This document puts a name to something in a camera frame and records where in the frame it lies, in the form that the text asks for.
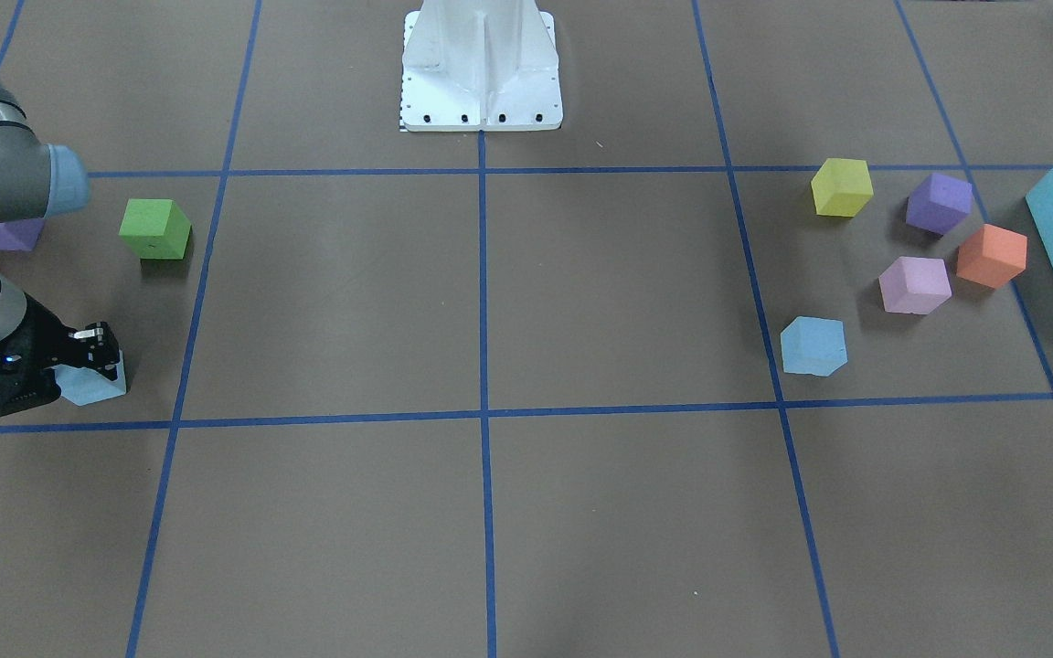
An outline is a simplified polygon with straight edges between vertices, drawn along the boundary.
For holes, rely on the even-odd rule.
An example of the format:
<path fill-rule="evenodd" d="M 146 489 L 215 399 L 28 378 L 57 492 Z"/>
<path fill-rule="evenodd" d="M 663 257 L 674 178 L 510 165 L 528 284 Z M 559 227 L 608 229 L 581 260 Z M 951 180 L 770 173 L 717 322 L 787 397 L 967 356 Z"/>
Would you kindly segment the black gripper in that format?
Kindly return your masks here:
<path fill-rule="evenodd" d="M 118 341 L 106 322 L 76 332 L 45 305 L 29 297 L 26 300 L 21 324 L 0 340 L 0 356 L 27 356 L 49 370 L 67 364 L 79 367 L 82 377 L 92 379 L 118 380 L 122 377 Z"/>

